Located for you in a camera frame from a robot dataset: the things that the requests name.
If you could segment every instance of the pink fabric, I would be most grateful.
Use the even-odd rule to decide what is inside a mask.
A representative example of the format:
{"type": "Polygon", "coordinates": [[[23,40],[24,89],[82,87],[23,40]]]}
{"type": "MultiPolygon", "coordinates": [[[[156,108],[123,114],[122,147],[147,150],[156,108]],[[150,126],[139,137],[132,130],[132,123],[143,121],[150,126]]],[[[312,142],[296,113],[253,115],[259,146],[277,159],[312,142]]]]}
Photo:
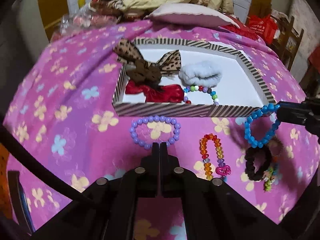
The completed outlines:
{"type": "MultiPolygon", "coordinates": [[[[5,125],[45,167],[79,191],[97,178],[119,178],[137,167],[150,154],[135,145],[129,134],[133,117],[118,117],[111,105],[121,64],[112,47],[120,38],[184,38],[218,41],[243,50],[265,80],[276,101],[301,102],[305,94],[276,54],[260,39],[251,39],[224,29],[183,28],[153,25],[150,21],[116,25],[63,38],[49,45],[19,86],[6,114],[5,125]]],[[[252,125],[256,138],[270,127],[275,116],[260,118],[252,125]]],[[[227,183],[240,195],[279,223],[294,206],[316,171],[319,161],[317,138],[304,127],[282,123],[276,135],[284,149],[279,158],[279,179],[270,192],[263,181],[249,181],[244,173],[244,118],[178,118],[180,140],[168,148],[180,165],[204,178],[199,139],[214,133],[221,139],[225,162],[232,173],[227,183]]],[[[141,125],[139,138],[164,141],[172,126],[141,125]]],[[[208,144],[212,170],[217,167],[214,146],[208,144]]],[[[30,174],[12,156],[8,170],[19,170],[35,228],[61,210],[69,199],[30,174]]],[[[141,199],[138,202],[137,240],[182,240],[186,238],[179,199],[141,199]]]]}

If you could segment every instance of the white fluffy scrunchie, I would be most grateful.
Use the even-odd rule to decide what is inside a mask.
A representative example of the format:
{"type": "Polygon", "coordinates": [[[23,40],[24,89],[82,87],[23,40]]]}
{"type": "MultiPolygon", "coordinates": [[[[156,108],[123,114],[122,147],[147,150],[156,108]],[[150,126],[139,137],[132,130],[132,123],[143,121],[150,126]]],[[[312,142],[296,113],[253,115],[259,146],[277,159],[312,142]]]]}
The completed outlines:
{"type": "Polygon", "coordinates": [[[188,85],[204,87],[216,86],[222,77],[220,69],[211,61],[201,61],[196,64],[182,66],[179,77],[188,85]]]}

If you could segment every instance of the purple bead bracelet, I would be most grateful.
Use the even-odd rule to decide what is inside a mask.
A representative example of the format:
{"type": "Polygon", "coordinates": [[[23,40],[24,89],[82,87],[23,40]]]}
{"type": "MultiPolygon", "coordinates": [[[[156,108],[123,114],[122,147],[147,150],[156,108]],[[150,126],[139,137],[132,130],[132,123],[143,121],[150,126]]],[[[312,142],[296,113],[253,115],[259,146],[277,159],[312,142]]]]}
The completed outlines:
{"type": "Polygon", "coordinates": [[[136,133],[136,128],[138,127],[138,125],[141,125],[143,123],[148,123],[148,122],[165,122],[167,124],[174,125],[174,131],[173,131],[174,136],[169,138],[166,141],[167,147],[169,147],[171,144],[174,144],[175,141],[179,140],[181,124],[178,123],[175,118],[165,117],[163,115],[162,116],[155,115],[155,116],[140,118],[131,124],[131,127],[129,128],[129,132],[131,133],[131,138],[133,139],[133,142],[135,144],[139,144],[141,147],[144,147],[146,150],[151,149],[152,144],[148,144],[143,140],[139,140],[138,134],[136,133]]]}

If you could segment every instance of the blue bead bracelet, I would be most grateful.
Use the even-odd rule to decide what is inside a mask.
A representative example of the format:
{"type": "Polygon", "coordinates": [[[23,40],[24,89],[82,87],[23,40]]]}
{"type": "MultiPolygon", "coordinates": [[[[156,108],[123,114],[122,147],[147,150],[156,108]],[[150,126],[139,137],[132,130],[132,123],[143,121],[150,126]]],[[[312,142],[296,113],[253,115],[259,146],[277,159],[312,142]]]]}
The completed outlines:
{"type": "Polygon", "coordinates": [[[137,121],[133,122],[131,124],[131,127],[129,128],[129,132],[131,133],[131,138],[133,139],[133,142],[135,144],[139,144],[141,147],[144,147],[146,150],[149,150],[152,147],[152,144],[148,144],[143,140],[138,139],[138,134],[136,133],[136,128],[138,125],[141,125],[143,123],[147,124],[148,122],[165,122],[167,124],[172,124],[174,125],[174,136],[169,138],[166,143],[167,147],[169,147],[171,144],[174,144],[176,141],[179,140],[180,136],[180,128],[181,124],[177,122],[175,118],[170,118],[170,117],[165,117],[165,116],[149,116],[149,117],[144,117],[140,118],[137,121]]]}
{"type": "Polygon", "coordinates": [[[262,140],[257,141],[251,135],[250,123],[253,122],[254,119],[258,119],[263,114],[273,113],[279,109],[280,105],[269,104],[268,106],[263,106],[261,109],[252,112],[252,114],[247,118],[247,121],[244,122],[244,138],[251,144],[252,148],[262,148],[264,144],[267,144],[270,139],[275,135],[275,130],[279,128],[280,121],[276,119],[276,121],[272,124],[270,130],[266,133],[266,135],[262,138],[262,140]]]}

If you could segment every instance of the screw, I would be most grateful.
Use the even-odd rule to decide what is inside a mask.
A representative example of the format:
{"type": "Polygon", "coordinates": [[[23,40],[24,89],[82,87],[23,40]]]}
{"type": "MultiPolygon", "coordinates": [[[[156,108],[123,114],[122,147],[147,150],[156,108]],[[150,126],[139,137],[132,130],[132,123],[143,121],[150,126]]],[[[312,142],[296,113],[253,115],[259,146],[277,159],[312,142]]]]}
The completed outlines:
{"type": "Polygon", "coordinates": [[[175,168],[173,169],[173,171],[174,171],[175,173],[177,173],[177,174],[181,174],[181,173],[184,172],[184,169],[181,168],[181,167],[175,167],[175,168]]]}
{"type": "Polygon", "coordinates": [[[134,170],[134,172],[137,173],[137,174],[143,174],[143,173],[146,172],[146,169],[143,168],[143,167],[138,167],[138,168],[136,168],[136,169],[134,170]]]}
{"type": "Polygon", "coordinates": [[[215,186],[221,186],[221,185],[222,185],[222,179],[214,178],[214,179],[212,180],[212,183],[213,183],[213,185],[215,185],[215,186]]]}
{"type": "Polygon", "coordinates": [[[98,185],[105,185],[106,183],[107,183],[107,179],[106,178],[97,179],[97,184],[98,185]]]}

